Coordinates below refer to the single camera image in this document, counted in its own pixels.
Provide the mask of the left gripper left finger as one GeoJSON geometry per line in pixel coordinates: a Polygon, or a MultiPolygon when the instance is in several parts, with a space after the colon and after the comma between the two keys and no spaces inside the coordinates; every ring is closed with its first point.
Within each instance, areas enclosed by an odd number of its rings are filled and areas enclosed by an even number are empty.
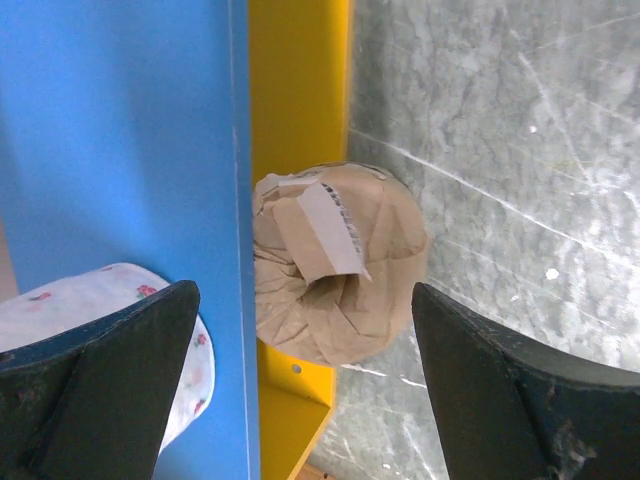
{"type": "Polygon", "coordinates": [[[200,303],[179,281],[1,354],[4,479],[149,479],[200,303]]]}

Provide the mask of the yellow pink blue shelf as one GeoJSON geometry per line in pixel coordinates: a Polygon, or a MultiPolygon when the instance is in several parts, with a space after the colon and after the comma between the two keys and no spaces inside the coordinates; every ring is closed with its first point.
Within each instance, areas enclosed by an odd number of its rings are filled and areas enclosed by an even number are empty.
{"type": "Polygon", "coordinates": [[[350,1],[5,1],[1,219],[20,292],[116,262],[189,279],[203,415],[161,479],[293,479],[336,374],[258,341],[251,196],[346,153],[350,1]]]}

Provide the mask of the white dotted toilet paper roll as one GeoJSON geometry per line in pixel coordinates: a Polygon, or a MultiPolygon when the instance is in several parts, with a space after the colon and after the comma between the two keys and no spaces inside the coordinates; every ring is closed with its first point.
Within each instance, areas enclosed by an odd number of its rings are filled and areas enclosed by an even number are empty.
{"type": "MultiPolygon", "coordinates": [[[[115,263],[59,279],[1,303],[1,350],[61,334],[122,310],[169,282],[131,263],[115,263]]],[[[166,448],[209,406],[215,357],[209,332],[196,318],[161,447],[166,448]]]]}

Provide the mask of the beige paper roll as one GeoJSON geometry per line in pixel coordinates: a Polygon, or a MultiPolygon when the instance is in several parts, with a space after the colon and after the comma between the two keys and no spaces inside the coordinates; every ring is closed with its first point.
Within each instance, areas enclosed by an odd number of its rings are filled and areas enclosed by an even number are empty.
{"type": "Polygon", "coordinates": [[[261,341],[337,367],[380,353],[407,327],[430,239],[389,171],[345,162],[269,174],[252,202],[261,341]]]}

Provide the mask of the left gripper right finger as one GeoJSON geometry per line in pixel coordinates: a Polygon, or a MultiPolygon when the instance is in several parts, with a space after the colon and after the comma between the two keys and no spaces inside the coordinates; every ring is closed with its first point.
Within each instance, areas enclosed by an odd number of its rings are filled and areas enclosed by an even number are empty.
{"type": "Polygon", "coordinates": [[[412,313],[450,478],[638,478],[638,373],[554,349],[427,284],[412,313]]]}

